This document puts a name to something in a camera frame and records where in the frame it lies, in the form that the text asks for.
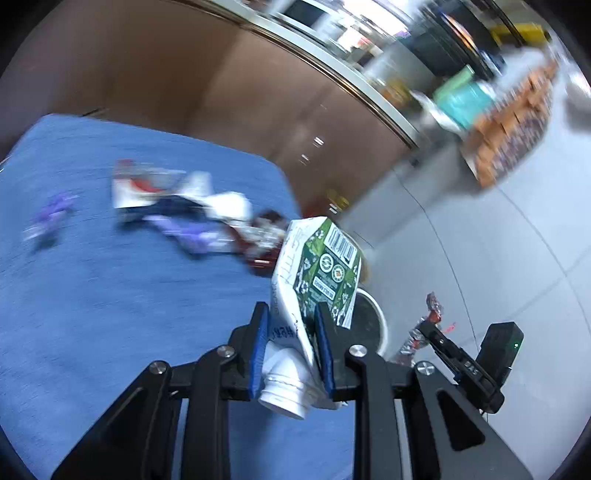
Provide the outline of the brown kitchen cabinets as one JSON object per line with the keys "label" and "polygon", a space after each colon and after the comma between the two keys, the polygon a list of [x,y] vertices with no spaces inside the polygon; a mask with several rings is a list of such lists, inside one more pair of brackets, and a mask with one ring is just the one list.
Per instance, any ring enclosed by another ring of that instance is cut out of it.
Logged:
{"label": "brown kitchen cabinets", "polygon": [[1,146],[47,113],[183,134],[276,163],[304,210],[355,202],[411,151],[349,69],[184,1],[49,1],[1,59]]}

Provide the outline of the purple candy wrapper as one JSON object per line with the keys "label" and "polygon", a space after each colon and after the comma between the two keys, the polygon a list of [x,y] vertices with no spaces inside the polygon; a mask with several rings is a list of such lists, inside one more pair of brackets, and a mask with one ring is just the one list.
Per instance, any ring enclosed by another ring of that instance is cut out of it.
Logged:
{"label": "purple candy wrapper", "polygon": [[49,197],[31,224],[24,229],[23,241],[34,245],[36,249],[54,246],[78,198],[78,194],[68,191]]}

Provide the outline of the red foil snack wrapper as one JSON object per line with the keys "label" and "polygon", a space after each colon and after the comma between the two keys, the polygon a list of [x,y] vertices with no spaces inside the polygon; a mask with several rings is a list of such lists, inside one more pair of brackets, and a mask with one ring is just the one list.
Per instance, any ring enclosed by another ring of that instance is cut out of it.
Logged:
{"label": "red foil snack wrapper", "polygon": [[427,346],[435,346],[445,349],[450,342],[445,332],[441,329],[443,307],[434,292],[430,292],[426,298],[428,314],[413,327],[407,339],[394,355],[392,362],[397,365],[412,367],[417,352]]}

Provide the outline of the dark red snack wrapper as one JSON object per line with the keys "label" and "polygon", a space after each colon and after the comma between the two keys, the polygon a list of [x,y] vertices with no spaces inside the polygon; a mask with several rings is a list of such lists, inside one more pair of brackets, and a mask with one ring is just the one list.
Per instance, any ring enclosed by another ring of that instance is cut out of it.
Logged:
{"label": "dark red snack wrapper", "polygon": [[290,222],[274,210],[264,211],[249,221],[232,221],[228,230],[235,251],[258,276],[273,275]]}

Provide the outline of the purple foil wrapper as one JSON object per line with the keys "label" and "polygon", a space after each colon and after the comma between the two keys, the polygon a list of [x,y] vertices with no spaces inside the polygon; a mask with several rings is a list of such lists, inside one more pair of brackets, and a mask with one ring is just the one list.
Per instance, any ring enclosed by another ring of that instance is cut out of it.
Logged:
{"label": "purple foil wrapper", "polygon": [[235,239],[223,224],[180,221],[164,215],[146,215],[142,220],[190,255],[235,253]]}

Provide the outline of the red white paper wrapper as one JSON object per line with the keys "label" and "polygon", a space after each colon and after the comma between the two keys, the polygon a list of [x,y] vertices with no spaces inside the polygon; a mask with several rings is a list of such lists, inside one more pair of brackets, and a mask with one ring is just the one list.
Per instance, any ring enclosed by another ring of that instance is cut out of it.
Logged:
{"label": "red white paper wrapper", "polygon": [[130,159],[119,160],[113,169],[111,193],[115,209],[154,205],[173,194],[186,176],[183,170],[155,167]]}

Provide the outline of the white microwave oven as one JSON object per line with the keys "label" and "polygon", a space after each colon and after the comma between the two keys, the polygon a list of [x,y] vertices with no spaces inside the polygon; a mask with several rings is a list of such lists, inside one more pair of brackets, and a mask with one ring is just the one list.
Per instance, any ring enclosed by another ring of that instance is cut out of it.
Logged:
{"label": "white microwave oven", "polygon": [[294,25],[318,31],[335,15],[335,10],[322,1],[294,0],[284,3],[276,15]]}

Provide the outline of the green white milk carton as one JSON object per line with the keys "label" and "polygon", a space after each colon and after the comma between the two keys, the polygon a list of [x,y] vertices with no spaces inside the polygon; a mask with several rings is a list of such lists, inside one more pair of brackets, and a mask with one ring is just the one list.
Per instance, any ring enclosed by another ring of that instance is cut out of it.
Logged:
{"label": "green white milk carton", "polygon": [[315,307],[325,303],[335,325],[349,329],[363,259],[328,217],[290,222],[271,277],[269,341],[259,403],[304,420],[311,408],[339,409],[322,384],[315,353]]}

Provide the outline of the wicker waste basket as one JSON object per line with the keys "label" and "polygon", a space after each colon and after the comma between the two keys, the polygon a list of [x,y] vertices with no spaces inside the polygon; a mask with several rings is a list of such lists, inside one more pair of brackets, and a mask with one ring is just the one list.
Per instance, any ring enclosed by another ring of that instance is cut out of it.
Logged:
{"label": "wicker waste basket", "polygon": [[370,278],[370,262],[367,259],[365,250],[363,250],[363,247],[359,242],[356,242],[356,248],[358,249],[361,257],[360,283],[365,284]]}

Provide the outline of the steel trash bin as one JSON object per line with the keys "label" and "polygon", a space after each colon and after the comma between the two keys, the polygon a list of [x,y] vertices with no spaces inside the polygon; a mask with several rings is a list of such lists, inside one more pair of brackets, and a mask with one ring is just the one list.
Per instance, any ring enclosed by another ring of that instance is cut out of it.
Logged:
{"label": "steel trash bin", "polygon": [[351,332],[353,340],[384,356],[388,349],[389,327],[383,310],[369,292],[356,290]]}

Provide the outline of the blue towel mat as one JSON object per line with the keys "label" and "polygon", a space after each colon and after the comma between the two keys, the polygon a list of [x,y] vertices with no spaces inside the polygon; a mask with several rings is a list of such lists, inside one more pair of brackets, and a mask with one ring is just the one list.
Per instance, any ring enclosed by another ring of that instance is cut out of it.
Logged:
{"label": "blue towel mat", "polygon": [[[1,171],[1,424],[40,479],[150,362],[197,360],[270,298],[270,280],[238,257],[190,256],[153,228],[122,225],[111,199],[121,159],[205,171],[256,212],[300,214],[283,171],[256,155],[56,114],[22,135]],[[79,198],[57,243],[25,243],[65,191]]]}

